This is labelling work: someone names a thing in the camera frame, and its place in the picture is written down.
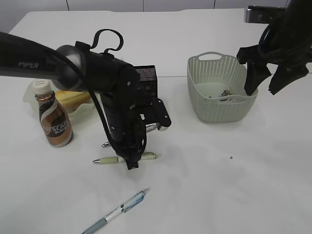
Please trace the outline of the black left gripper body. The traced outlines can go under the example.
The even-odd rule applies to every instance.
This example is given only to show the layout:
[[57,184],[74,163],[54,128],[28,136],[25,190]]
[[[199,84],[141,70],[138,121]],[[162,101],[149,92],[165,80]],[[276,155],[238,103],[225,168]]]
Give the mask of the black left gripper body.
[[110,126],[112,147],[116,154],[126,161],[140,161],[145,151],[147,143],[147,133],[145,126],[135,127],[130,134],[123,128]]

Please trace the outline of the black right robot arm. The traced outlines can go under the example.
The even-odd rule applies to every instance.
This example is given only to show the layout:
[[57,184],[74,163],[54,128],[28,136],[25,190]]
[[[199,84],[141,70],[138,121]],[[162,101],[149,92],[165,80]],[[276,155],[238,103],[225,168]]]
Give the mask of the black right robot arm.
[[268,77],[272,95],[305,77],[312,61],[312,2],[290,1],[285,13],[265,28],[258,44],[241,47],[236,58],[247,65],[244,90],[249,96]]

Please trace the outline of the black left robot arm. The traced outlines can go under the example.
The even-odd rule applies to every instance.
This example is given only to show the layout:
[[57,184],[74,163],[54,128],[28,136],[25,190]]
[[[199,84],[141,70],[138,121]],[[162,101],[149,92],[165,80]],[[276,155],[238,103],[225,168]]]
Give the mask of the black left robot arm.
[[64,91],[91,95],[109,142],[128,169],[138,167],[146,147],[146,127],[137,112],[140,75],[136,68],[114,57],[112,48],[94,53],[93,44],[76,42],[54,50],[8,33],[0,35],[0,74],[40,78]]

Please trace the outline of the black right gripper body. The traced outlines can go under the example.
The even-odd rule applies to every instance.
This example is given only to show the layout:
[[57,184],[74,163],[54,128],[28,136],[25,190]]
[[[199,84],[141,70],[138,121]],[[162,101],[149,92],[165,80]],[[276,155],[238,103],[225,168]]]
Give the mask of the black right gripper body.
[[293,68],[306,65],[312,59],[312,38],[260,39],[257,45],[241,47],[236,58],[240,64],[247,61],[264,62]]

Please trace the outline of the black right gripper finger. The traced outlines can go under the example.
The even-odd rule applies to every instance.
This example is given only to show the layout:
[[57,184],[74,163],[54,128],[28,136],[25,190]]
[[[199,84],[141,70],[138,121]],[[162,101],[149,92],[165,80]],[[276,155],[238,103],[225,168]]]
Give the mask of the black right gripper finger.
[[293,68],[279,65],[271,79],[269,91],[272,95],[275,95],[287,85],[300,78],[305,77],[308,73],[309,71],[306,65],[299,65]]
[[251,96],[258,86],[269,76],[271,76],[271,72],[266,63],[247,61],[247,76],[244,85],[246,94]]

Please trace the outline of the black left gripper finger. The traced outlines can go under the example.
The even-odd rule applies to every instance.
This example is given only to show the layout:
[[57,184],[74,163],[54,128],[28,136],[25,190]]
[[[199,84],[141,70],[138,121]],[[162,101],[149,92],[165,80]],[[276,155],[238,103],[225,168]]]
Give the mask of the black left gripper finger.
[[139,167],[138,159],[126,159],[125,162],[128,170],[137,169]]

